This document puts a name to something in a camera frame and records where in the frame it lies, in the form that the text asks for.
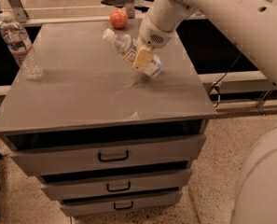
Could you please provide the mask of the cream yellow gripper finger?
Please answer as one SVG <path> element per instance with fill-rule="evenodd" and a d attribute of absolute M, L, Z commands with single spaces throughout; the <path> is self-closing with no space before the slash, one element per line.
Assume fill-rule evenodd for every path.
<path fill-rule="evenodd" d="M 154 52 L 152 48 L 147 46 L 142 46 L 138 49 L 132 69 L 137 71 L 143 71 L 153 60 Z"/>

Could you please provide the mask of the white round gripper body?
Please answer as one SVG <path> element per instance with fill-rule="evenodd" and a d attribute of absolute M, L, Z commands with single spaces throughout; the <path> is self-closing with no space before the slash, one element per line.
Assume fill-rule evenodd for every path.
<path fill-rule="evenodd" d="M 168 17 L 147 13 L 139 28 L 139 38 L 146 46 L 160 49 L 168 44 L 176 27 L 177 22 Z"/>

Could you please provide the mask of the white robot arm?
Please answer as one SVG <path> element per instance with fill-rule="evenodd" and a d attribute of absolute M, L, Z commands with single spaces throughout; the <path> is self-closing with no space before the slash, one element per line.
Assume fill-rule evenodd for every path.
<path fill-rule="evenodd" d="M 277 6 L 265 0 L 155 0 L 141 23 L 133 68 L 154 71 L 152 50 L 164 47 L 195 10 L 277 90 Z M 277 224 L 277 127 L 257 140 L 243 163 L 230 224 Z"/>

